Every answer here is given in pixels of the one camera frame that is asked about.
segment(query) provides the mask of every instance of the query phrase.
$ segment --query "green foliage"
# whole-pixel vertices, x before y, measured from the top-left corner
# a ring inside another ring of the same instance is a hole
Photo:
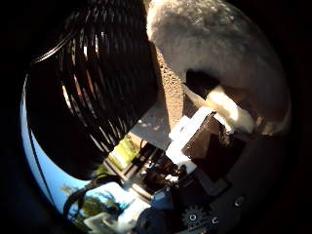
[[[128,135],[119,141],[108,158],[119,169],[124,169],[137,155],[138,149],[135,147]]]
[[[68,196],[73,193],[74,191],[78,190],[76,187],[70,187],[68,185],[63,185],[61,188]],[[74,216],[71,214],[71,221],[82,231],[87,232],[90,230],[88,226],[84,223],[84,219],[97,215],[102,212],[107,212],[107,208],[103,202],[93,196],[86,196],[84,201],[84,206],[82,207],[81,211]]]

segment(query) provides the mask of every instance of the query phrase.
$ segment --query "gear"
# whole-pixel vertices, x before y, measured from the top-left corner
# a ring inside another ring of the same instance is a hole
[[[201,225],[205,220],[207,220],[207,218],[208,216],[204,209],[199,208],[198,206],[188,207],[188,209],[185,209],[182,215],[183,224],[188,229]]]

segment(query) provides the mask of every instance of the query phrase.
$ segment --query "white cat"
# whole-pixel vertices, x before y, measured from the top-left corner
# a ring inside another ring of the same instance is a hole
[[[277,134],[289,124],[290,94],[282,65],[263,33],[234,6],[220,0],[153,0],[147,34],[182,83],[189,69],[219,81],[206,100],[186,86],[184,91],[236,131],[251,133],[255,119],[234,102],[228,88],[244,94],[270,126],[263,134]]]

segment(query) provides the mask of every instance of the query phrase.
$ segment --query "metal screw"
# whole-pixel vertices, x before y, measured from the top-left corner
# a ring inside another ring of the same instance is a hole
[[[191,221],[195,221],[196,218],[197,218],[197,216],[196,216],[195,214],[191,214],[191,215],[189,216],[189,219],[190,219]]]
[[[213,223],[213,224],[217,224],[217,223],[218,223],[217,216],[213,217],[212,223]]]
[[[244,202],[245,202],[246,198],[244,196],[239,196],[235,202],[234,202],[234,206],[237,208],[240,208],[243,206]]]

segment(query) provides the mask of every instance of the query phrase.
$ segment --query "white plastic part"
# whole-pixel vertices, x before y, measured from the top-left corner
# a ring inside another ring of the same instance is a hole
[[[169,134],[172,143],[169,145],[166,155],[179,167],[185,165],[188,174],[192,173],[197,166],[182,153],[182,148],[195,135],[205,118],[211,113],[212,111],[208,107],[203,106],[196,111],[191,119],[183,116]]]

